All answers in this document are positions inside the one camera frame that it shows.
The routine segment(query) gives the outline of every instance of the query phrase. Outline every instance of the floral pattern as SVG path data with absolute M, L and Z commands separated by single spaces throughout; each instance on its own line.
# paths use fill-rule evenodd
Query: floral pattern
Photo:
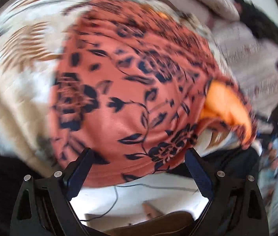
M 243 137 L 245 129 L 219 118 L 198 121 L 213 79 L 250 111 L 204 38 L 133 1 L 91 3 L 69 29 L 51 93 L 61 165 L 94 149 L 85 185 L 101 187 L 174 168 L 207 127 Z

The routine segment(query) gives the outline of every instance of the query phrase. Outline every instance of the white floor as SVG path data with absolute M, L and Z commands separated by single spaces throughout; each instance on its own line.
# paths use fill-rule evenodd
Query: white floor
M 88 226 L 104 231 L 129 223 L 145 221 L 142 203 L 148 201 L 164 214 L 185 210 L 197 219 L 205 208 L 208 199 L 202 197 L 192 179 L 166 173 L 148 175 L 122 185 L 147 184 L 158 187 L 185 187 L 191 191 L 150 189 L 143 186 L 117 188 L 119 199 L 114 208 L 104 217 L 95 219 Z M 72 199 L 71 205 L 79 219 L 90 219 L 86 214 L 101 215 L 110 209 L 116 199 L 114 187 L 83 188 Z

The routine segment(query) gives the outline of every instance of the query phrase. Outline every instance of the black cable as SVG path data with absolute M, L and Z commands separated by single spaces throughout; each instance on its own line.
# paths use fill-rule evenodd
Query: black cable
M 186 191 L 186 192 L 193 192 L 194 194 L 199 190 L 195 190 L 195 189 L 190 189 L 190 188 L 185 188 L 185 187 L 160 187 L 160 186 L 151 186 L 151 185 L 147 185 L 147 184 L 133 184 L 133 185 L 114 185 L 114 190 L 115 190 L 115 194 L 116 194 L 116 200 L 114 201 L 113 205 L 110 207 L 110 209 L 108 211 L 106 211 L 104 214 L 95 217 L 95 218 L 91 218 L 89 220 L 80 220 L 81 222 L 90 222 L 94 219 L 98 219 L 98 218 L 102 218 L 103 216 L 105 216 L 107 213 L 109 213 L 113 207 L 115 207 L 117 201 L 118 201 L 118 192 L 117 192 L 117 187 L 120 188 L 124 188 L 124 187 L 133 187 L 133 186 L 143 186 L 143 187 L 147 187 L 147 188 L 151 188 L 151 189 L 161 189 L 161 190 L 178 190 L 178 191 Z
M 132 185 L 116 185 L 116 187 L 132 187 L 132 186 L 144 186 L 151 189 L 161 189 L 161 190 L 178 190 L 178 191 L 186 191 L 186 192 L 197 192 L 197 190 L 185 188 L 185 187 L 161 187 L 161 186 L 151 186 L 147 184 L 132 184 Z
M 91 218 L 91 219 L 89 219 L 89 220 L 80 220 L 80 221 L 81 221 L 81 222 L 90 222 L 90 221 L 92 221 L 92 220 L 94 220 L 94 219 L 102 218 L 102 217 L 105 216 L 108 212 L 110 212 L 110 211 L 113 209 L 113 207 L 115 207 L 115 205 L 116 205 L 116 203 L 117 203 L 117 201 L 118 201 L 118 192 L 117 192 L 117 188 L 116 188 L 115 185 L 114 185 L 114 190 L 115 190 L 115 194 L 116 194 L 116 200 L 114 201 L 113 205 L 110 207 L 110 209 L 109 209 L 108 211 L 106 211 L 103 215 L 100 215 L 99 217 L 94 217 L 94 218 Z
M 277 160 L 277 159 L 278 159 L 278 156 L 277 156 L 275 159 L 273 159 L 273 161 L 272 161 L 272 162 L 270 162 L 270 164 L 269 164 L 269 165 L 262 167 L 262 168 L 259 170 L 259 172 L 260 172 L 260 171 L 262 171 L 263 169 L 267 169 L 267 168 L 269 168 L 269 167 L 271 166 L 271 164 L 272 164 L 275 160 Z

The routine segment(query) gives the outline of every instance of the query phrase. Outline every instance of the metal screw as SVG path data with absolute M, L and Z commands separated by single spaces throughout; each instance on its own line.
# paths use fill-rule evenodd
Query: metal screw
M 255 181 L 255 178 L 251 175 L 247 176 L 247 179 L 250 181 L 250 182 L 253 182 Z
M 218 175 L 219 177 L 225 177 L 225 173 L 224 173 L 223 171 L 221 171 L 221 170 L 219 170 L 219 171 L 217 172 L 217 175 Z
M 61 171 L 56 171 L 54 177 L 60 177 L 63 173 Z
M 24 176 L 24 181 L 28 182 L 31 179 L 31 175 Z

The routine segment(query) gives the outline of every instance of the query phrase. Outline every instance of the orange cloth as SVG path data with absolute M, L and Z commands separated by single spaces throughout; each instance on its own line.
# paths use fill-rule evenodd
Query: orange cloth
M 51 88 L 51 141 L 61 166 L 92 148 L 84 185 L 102 187 L 175 168 L 208 127 L 250 145 L 254 118 L 247 141 L 249 122 L 239 116 L 251 107 L 219 71 L 206 39 L 133 1 L 89 5 L 69 30 Z M 218 91 L 236 113 L 210 97 L 216 83 L 228 86 Z M 210 117 L 199 118 L 204 106 Z
M 247 109 L 229 86 L 212 81 L 199 120 L 216 117 L 231 126 L 243 125 L 245 127 L 243 143 L 248 142 L 252 135 L 252 124 Z

